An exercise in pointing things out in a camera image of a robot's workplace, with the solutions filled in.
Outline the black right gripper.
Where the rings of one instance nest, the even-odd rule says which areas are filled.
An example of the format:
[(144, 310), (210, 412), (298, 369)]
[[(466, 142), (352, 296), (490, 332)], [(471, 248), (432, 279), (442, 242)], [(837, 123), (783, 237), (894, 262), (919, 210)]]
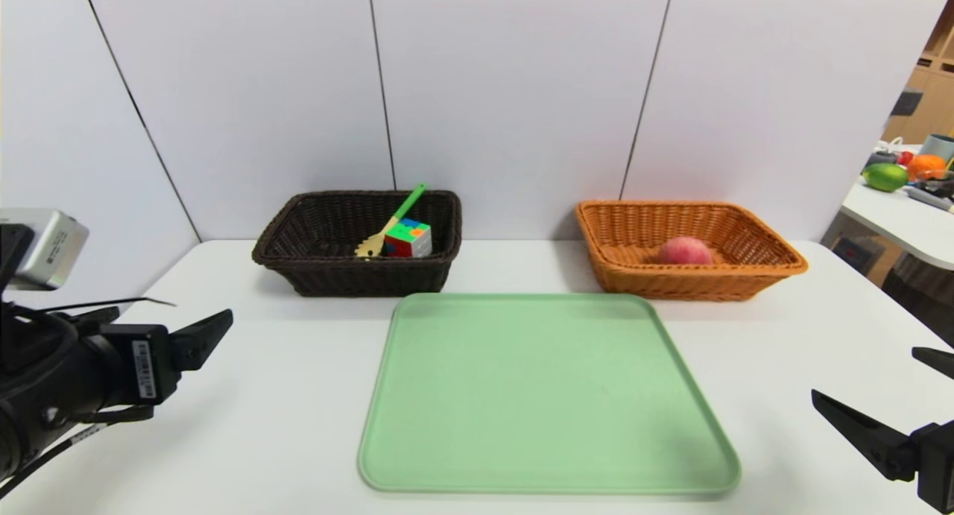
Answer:
[[(953, 353), (914, 347), (911, 356), (954, 379)], [(883, 478), (910, 482), (917, 473), (917, 497), (941, 514), (952, 514), (953, 421), (927, 424), (909, 437), (818, 390), (811, 390), (811, 398), (814, 409)]]

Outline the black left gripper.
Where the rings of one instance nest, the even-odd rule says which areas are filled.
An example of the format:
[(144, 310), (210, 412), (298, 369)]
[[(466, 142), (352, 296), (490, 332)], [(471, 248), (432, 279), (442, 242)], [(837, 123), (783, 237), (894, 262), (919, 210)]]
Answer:
[(181, 372), (200, 370), (233, 322), (226, 309), (174, 332), (160, 324), (80, 323), (75, 406), (165, 402)]

